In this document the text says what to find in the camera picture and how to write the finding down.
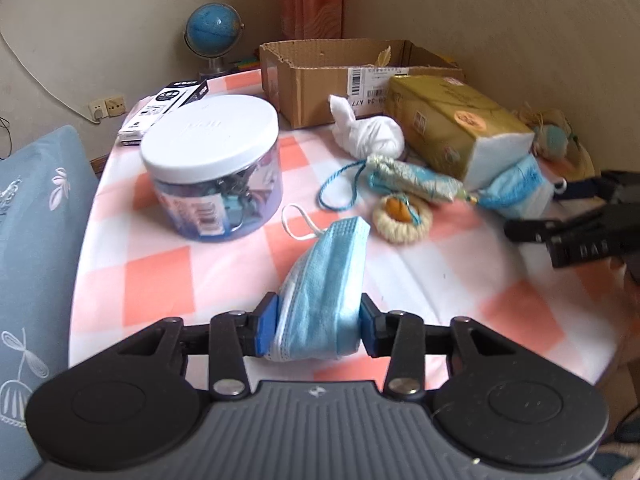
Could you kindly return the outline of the blue white plush ball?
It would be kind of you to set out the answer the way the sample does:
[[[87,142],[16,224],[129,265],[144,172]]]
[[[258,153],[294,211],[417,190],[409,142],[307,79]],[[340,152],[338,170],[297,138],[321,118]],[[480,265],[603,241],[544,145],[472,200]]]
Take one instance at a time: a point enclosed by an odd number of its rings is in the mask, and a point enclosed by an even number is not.
[[[552,162],[566,157],[570,135],[564,129],[553,124],[542,124],[533,126],[533,130],[534,151],[537,156]]]

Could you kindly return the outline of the blue brocade sachet pouch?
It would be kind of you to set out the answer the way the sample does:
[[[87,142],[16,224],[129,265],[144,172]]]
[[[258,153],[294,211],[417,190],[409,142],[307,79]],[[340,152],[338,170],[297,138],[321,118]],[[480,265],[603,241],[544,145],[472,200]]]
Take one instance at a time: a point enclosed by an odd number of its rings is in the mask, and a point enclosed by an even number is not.
[[[349,199],[343,205],[334,205],[326,201],[324,194],[330,185],[343,177],[345,172],[354,170],[349,181]],[[453,178],[436,174],[425,167],[383,155],[370,155],[366,159],[356,160],[331,174],[320,186],[317,203],[322,209],[343,212],[352,209],[358,200],[358,182],[362,176],[367,177],[369,188],[382,195],[413,195],[427,203],[450,204],[463,200],[471,204],[477,198],[466,192],[463,184]]]

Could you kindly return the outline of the blue surgical face mask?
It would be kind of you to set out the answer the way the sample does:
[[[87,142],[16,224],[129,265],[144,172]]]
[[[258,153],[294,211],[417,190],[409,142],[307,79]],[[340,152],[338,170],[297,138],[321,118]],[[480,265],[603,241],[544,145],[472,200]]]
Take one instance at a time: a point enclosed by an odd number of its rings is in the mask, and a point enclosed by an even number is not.
[[[273,362],[338,360],[360,346],[359,310],[370,224],[360,217],[319,228],[294,204],[281,211],[293,240],[310,240],[280,290],[276,333],[267,353]]]

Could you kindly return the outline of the colourful toy blocks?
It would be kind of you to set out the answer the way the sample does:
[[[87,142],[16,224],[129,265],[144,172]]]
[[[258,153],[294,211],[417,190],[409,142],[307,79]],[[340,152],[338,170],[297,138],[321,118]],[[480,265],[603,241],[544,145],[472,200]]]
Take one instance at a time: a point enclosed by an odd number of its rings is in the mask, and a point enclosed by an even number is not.
[[[232,68],[236,72],[250,72],[251,70],[259,70],[260,62],[256,56],[250,56],[249,58],[242,58],[242,60],[234,61]]]

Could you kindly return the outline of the wall power socket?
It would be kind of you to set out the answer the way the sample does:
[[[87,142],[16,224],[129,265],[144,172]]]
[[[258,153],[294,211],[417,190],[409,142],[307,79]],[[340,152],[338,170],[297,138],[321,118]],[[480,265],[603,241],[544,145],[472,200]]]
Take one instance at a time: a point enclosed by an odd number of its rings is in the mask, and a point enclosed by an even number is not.
[[[91,101],[88,107],[90,117],[95,122],[102,122],[102,120],[106,118],[122,116],[127,111],[125,97],[121,94]]]

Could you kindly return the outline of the white knotted cloth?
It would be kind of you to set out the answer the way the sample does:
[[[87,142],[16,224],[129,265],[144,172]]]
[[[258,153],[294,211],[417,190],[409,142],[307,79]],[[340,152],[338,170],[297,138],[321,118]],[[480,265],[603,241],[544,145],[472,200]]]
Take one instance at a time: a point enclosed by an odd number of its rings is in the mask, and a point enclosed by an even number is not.
[[[330,94],[329,108],[334,120],[332,133],[336,144],[356,159],[382,155],[398,159],[405,151],[400,125],[387,116],[357,119],[349,102]]]

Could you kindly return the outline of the cream sachet with tassel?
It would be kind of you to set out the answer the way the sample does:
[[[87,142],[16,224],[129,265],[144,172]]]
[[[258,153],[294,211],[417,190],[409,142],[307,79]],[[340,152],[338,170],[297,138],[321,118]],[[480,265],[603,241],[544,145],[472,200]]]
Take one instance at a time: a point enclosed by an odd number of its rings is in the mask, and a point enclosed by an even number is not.
[[[594,177],[591,157],[562,110],[534,110],[527,103],[514,115],[535,133],[534,154],[552,174],[567,181]]]

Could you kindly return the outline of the black white product box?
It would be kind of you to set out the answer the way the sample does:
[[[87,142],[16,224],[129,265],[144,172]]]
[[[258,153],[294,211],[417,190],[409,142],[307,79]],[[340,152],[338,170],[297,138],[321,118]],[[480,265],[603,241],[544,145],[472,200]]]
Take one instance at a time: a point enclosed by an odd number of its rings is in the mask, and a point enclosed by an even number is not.
[[[157,122],[183,105],[203,99],[208,93],[206,80],[174,81],[138,105],[125,119],[116,141],[122,145],[139,145],[145,133]]]

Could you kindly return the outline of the gold tissue pack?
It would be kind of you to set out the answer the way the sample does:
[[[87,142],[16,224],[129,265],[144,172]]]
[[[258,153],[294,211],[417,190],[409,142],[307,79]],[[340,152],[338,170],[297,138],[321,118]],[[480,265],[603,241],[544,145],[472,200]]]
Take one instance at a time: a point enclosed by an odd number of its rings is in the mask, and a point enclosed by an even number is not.
[[[535,136],[500,104],[452,77],[393,76],[384,114],[427,166],[470,191],[527,156]]]

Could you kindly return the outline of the cardboard box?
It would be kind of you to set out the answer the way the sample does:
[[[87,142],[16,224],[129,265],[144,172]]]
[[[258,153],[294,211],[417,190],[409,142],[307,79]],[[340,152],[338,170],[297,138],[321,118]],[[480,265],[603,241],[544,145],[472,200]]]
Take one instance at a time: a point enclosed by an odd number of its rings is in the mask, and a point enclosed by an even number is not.
[[[332,122],[329,96],[348,99],[358,117],[382,113],[393,76],[464,79],[456,63],[409,40],[304,39],[259,47],[262,90],[294,128]]]

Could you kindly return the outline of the blue desk globe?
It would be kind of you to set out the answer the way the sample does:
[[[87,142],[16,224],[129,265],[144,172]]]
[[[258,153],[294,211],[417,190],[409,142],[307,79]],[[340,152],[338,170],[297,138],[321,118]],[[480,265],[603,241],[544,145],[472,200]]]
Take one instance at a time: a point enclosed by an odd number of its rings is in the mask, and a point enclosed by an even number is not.
[[[205,3],[190,15],[183,40],[193,54],[207,61],[206,69],[198,74],[201,80],[239,71],[224,57],[239,43],[243,32],[244,23],[240,14],[227,3]]]

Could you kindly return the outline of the blue embroidered cushion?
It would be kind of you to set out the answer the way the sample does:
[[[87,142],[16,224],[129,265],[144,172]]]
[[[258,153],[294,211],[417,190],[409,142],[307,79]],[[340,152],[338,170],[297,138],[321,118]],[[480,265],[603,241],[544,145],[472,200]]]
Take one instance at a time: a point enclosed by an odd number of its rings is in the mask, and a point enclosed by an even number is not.
[[[71,126],[1,163],[1,475],[40,463],[26,429],[32,393],[66,370],[70,311],[98,179]]]

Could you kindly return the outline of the clear jar white lid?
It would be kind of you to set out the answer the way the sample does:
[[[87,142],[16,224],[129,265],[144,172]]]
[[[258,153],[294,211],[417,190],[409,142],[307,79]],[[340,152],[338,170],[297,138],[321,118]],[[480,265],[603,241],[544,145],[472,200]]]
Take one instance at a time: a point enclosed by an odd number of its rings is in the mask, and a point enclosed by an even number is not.
[[[186,104],[145,133],[141,159],[176,231],[224,242],[270,220],[283,194],[279,132],[268,101],[224,94]]]

